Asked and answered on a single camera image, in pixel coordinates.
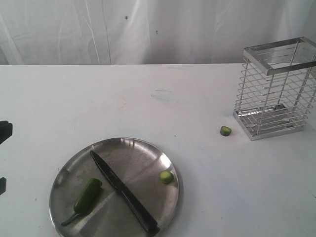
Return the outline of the dark green vegetable piece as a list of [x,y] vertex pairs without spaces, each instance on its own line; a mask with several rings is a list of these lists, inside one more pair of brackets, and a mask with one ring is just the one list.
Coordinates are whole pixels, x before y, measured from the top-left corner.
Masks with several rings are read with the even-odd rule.
[[102,182],[100,180],[91,178],[75,201],[73,206],[73,214],[66,221],[62,222],[61,226],[67,226],[71,224],[77,217],[86,214],[96,199],[101,186]]

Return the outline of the black kitchen knife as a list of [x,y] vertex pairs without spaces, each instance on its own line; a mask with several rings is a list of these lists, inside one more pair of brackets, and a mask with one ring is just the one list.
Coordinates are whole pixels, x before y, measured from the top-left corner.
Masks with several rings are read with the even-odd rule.
[[91,150],[90,154],[101,174],[127,203],[128,207],[146,232],[147,236],[154,237],[159,232],[158,223],[154,217],[96,152]]

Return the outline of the round stainless steel plate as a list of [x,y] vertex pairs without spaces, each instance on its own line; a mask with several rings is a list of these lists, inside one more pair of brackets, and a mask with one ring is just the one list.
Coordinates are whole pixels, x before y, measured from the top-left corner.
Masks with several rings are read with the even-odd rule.
[[[165,233],[177,208],[179,184],[176,169],[156,146],[135,138],[111,138],[82,149],[58,172],[53,183],[49,212],[61,237],[144,237],[146,232],[122,196],[97,168],[90,151],[96,152],[133,192],[158,223],[158,237]],[[173,181],[159,179],[170,171]],[[73,206],[91,178],[102,182],[99,194],[86,215],[61,226],[73,214]]]

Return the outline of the white backdrop curtain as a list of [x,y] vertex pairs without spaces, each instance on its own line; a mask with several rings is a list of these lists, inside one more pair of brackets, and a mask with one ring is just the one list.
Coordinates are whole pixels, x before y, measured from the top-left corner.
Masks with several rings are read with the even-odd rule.
[[313,0],[3,0],[3,65],[239,63],[316,38]]

